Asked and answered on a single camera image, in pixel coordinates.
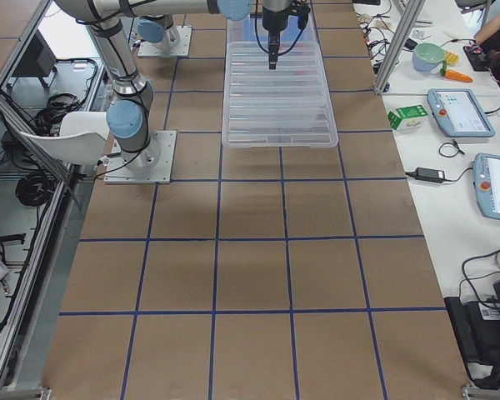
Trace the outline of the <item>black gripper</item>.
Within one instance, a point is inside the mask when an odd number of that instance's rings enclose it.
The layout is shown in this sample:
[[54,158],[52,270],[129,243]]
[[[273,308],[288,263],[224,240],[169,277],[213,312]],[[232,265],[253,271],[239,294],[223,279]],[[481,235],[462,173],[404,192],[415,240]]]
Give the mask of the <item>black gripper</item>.
[[262,26],[268,31],[268,68],[275,69],[280,49],[280,32],[288,25],[290,0],[263,0]]

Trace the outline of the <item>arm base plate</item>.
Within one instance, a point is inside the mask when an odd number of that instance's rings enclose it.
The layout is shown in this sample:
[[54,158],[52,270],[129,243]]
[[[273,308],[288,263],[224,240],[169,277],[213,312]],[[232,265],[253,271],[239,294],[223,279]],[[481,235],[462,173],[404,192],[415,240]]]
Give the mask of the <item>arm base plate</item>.
[[191,26],[172,26],[169,29],[140,25],[137,33],[141,38],[138,50],[140,58],[187,57],[192,36]]
[[109,184],[170,183],[176,140],[176,131],[151,132],[146,149],[131,154],[123,152],[114,139],[111,153],[119,155],[109,158],[109,172],[102,176],[103,181]]

